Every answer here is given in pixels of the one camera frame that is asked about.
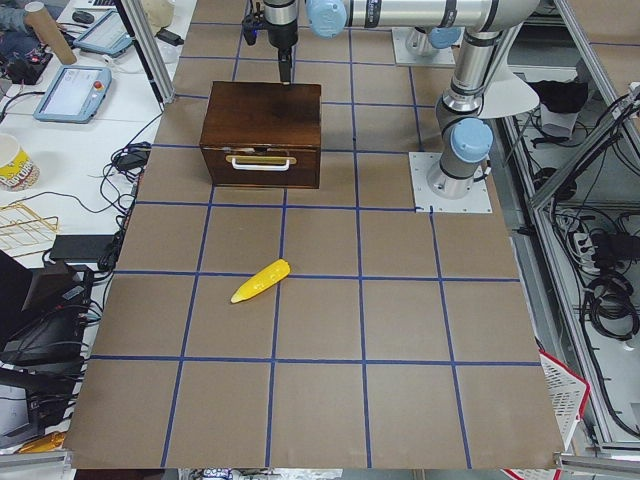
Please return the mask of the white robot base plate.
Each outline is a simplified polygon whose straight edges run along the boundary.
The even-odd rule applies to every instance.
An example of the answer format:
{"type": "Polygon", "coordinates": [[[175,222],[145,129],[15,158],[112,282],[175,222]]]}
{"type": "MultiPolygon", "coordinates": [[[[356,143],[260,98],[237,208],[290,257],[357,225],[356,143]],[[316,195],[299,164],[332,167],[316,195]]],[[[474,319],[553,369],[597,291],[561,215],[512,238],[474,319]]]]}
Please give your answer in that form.
{"type": "Polygon", "coordinates": [[[486,181],[480,166],[473,176],[456,180],[440,169],[440,152],[410,152],[415,210],[423,213],[490,214],[486,181]]]}

